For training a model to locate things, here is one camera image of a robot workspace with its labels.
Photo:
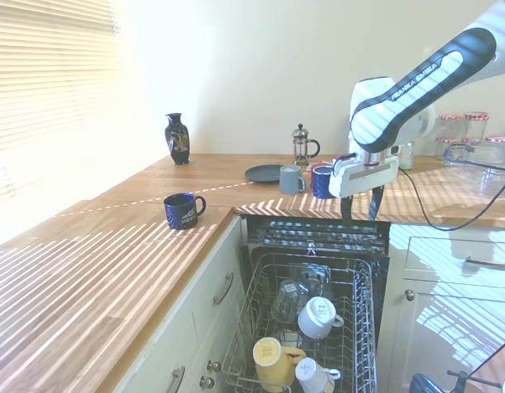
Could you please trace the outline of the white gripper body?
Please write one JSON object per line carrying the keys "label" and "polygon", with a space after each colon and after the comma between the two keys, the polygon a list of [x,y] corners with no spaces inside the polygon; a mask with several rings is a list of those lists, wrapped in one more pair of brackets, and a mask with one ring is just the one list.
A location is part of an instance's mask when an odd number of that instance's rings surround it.
{"label": "white gripper body", "polygon": [[337,198],[351,197],[395,181],[399,158],[391,156],[375,166],[350,158],[336,160],[332,166],[328,191]]}

